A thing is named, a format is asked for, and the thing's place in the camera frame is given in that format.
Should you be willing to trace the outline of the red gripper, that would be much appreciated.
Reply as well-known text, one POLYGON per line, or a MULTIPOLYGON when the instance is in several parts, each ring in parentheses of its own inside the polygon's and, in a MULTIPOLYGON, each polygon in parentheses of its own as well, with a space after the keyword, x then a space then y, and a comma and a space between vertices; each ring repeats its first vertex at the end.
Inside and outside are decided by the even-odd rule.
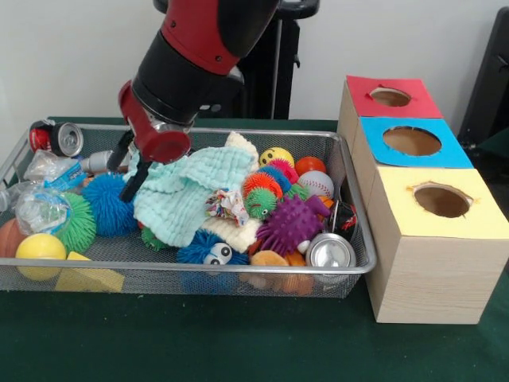
POLYGON ((142 104, 136 99, 131 81, 127 81, 119 92, 119 106, 131 130, 122 135, 113 149, 108 158, 107 170, 116 172, 119 169, 134 140, 140 153, 135 153, 130 160, 125 186, 119 195, 121 201, 129 203, 148 177, 152 162, 170 163, 180 159, 190 149, 190 138, 181 130, 156 130, 142 104))

